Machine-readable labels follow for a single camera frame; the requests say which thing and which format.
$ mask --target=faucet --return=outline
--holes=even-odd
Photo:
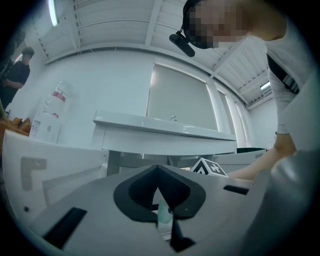
[[[174,121],[177,121],[177,117],[175,115],[171,116],[169,121],[171,121],[172,119],[174,119]]]

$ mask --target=white ceiling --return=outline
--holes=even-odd
[[[263,41],[248,37],[231,48],[197,49],[189,58],[169,41],[180,30],[186,0],[55,0],[52,26],[47,1],[30,16],[26,42],[45,63],[89,49],[139,48],[182,59],[230,87],[247,107],[272,97]]]

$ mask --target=hand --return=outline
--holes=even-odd
[[[8,86],[9,85],[9,80],[8,79],[5,79],[4,81],[3,81],[3,83],[2,83],[2,86],[3,87],[6,87],[6,86]]]

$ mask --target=white wall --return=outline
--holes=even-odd
[[[277,106],[274,99],[252,109],[249,112],[252,120],[252,129],[256,148],[266,148],[267,144],[274,142],[277,131]]]
[[[154,64],[176,69],[202,81],[209,79],[208,74],[197,68],[154,53],[134,50],[96,51],[48,65],[36,82],[27,82],[29,84],[23,88],[24,91],[21,90],[23,97],[14,99],[12,107],[16,116],[32,117],[38,103],[47,98],[58,81],[71,83],[78,91],[78,99],[63,120],[58,143],[88,147],[95,128],[93,116],[97,109],[146,115]],[[229,127],[226,127],[227,114],[212,79],[208,80],[207,87],[218,131],[230,133]]]

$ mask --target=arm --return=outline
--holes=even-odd
[[[3,82],[4,86],[9,86],[9,87],[12,87],[14,89],[21,89],[24,85],[23,83],[20,83],[20,82],[12,82],[8,79],[6,79],[4,82]]]
[[[282,158],[292,156],[296,147],[291,139],[290,134],[278,134],[274,147],[261,156],[256,162],[246,168],[237,170],[228,174],[232,179],[254,180],[259,171],[272,169],[277,161]]]

